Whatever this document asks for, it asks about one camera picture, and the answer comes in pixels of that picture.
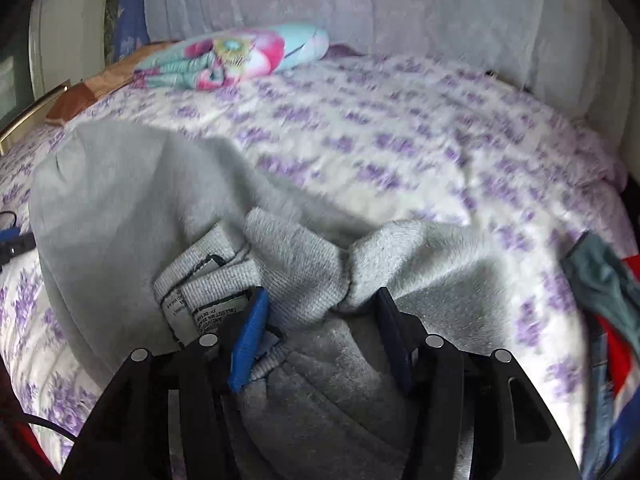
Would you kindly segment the blue jeans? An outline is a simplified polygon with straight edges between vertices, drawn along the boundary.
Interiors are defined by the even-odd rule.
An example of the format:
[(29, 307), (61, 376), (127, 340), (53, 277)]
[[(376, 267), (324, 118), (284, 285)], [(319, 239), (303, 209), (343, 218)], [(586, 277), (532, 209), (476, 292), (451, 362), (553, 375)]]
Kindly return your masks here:
[(613, 386), (608, 372), (608, 334), (598, 318), (584, 314), (588, 333), (586, 432), (582, 441), (583, 479), (599, 479), (610, 459)]

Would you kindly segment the window with white frame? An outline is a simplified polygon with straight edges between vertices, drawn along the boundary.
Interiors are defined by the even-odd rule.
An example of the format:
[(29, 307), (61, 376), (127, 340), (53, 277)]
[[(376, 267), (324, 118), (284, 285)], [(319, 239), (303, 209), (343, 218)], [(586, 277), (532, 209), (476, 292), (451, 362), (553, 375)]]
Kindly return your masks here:
[(17, 30), (1, 48), (1, 128), (34, 102), (28, 58), (28, 31)]

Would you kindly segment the folded turquoise pink floral quilt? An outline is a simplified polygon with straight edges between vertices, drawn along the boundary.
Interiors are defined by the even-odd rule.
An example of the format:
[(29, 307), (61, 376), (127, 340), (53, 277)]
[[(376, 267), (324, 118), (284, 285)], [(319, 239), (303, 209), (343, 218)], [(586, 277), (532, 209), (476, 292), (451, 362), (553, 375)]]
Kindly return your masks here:
[(318, 61), (329, 46), (325, 30), (304, 23), (211, 32), (145, 58), (134, 68), (132, 85), (217, 90)]

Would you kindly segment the brown orange pillow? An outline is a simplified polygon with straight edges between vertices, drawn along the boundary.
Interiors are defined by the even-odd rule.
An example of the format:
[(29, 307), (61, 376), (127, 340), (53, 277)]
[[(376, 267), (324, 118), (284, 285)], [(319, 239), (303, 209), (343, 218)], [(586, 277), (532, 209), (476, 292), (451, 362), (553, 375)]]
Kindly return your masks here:
[(64, 126), (88, 107), (130, 84), (138, 63), (173, 44), (173, 41), (147, 44), (126, 58), (107, 66), (102, 72), (74, 84), (58, 97), (44, 122), (50, 126)]

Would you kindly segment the gold bed frame rail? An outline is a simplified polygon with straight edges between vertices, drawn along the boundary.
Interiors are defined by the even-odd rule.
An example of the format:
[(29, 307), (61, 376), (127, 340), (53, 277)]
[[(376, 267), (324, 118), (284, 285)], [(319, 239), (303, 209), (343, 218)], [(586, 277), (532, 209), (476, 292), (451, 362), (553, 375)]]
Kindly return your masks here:
[(66, 80), (62, 84), (58, 84), (55, 88), (47, 92), (44, 96), (35, 100), (32, 105), (26, 107), (17, 118), (13, 119), (6, 128), (1, 130), (0, 153), (6, 156), (14, 145), (19, 144), (21, 140), (35, 128), (42, 126), (47, 114), (51, 108), (68, 89), (70, 81)]

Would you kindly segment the grey sweatpants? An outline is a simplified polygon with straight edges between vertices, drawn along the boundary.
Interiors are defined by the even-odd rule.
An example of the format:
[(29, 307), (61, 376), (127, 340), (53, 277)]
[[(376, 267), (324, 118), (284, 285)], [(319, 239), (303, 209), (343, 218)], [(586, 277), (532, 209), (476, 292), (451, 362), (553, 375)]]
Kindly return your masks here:
[[(221, 138), (90, 122), (29, 199), (47, 296), (102, 396), (65, 479), (576, 479), (514, 352), (512, 272), (483, 232), (370, 226), (250, 166)], [(398, 389), (374, 319), (413, 339)], [(250, 380), (229, 328), (270, 310)]]

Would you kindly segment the red garment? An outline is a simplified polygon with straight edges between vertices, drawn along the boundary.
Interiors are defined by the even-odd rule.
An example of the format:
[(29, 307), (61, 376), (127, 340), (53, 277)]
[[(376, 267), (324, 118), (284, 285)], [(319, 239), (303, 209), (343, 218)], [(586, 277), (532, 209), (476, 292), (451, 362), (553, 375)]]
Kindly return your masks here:
[(608, 340), (608, 378), (613, 388), (608, 460), (613, 463), (639, 434), (639, 361), (623, 336), (602, 316), (597, 319)]

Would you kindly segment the dark green fleece garment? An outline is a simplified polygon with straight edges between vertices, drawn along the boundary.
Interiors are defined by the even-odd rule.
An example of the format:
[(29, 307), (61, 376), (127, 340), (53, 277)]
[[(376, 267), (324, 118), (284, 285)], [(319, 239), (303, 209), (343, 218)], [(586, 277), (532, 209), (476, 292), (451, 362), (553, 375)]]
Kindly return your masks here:
[(605, 318), (639, 357), (639, 281), (613, 248), (586, 231), (561, 260), (576, 304)]

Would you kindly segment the blue patterned cushion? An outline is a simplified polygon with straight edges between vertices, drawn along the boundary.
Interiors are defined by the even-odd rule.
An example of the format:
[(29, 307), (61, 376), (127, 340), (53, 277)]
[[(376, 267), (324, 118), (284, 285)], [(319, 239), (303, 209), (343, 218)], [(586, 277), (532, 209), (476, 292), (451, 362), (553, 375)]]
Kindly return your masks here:
[(144, 0), (118, 0), (114, 29), (114, 60), (121, 61), (150, 43)]

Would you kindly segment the purple floral bed sheet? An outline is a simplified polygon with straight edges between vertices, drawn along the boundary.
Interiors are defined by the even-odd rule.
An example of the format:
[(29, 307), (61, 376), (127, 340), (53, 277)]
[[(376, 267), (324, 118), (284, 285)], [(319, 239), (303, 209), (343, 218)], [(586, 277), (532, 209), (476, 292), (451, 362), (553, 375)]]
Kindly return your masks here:
[(120, 89), (80, 115), (224, 136), (255, 166), (372, 223), (476, 226), (512, 272), (511, 328), (574, 453), (587, 345), (560, 259), (583, 232), (637, 250), (626, 169), (600, 136), (465, 66), (399, 55), (303, 65), (213, 92)]

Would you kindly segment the lavender lace headboard cover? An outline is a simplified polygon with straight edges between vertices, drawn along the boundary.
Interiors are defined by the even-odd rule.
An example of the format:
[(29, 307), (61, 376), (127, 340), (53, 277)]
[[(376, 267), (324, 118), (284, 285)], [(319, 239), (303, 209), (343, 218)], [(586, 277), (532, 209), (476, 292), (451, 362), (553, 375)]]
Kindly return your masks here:
[(615, 129), (634, 91), (630, 33), (606, 0), (144, 0), (155, 41), (315, 24), (362, 53), (456, 58)]

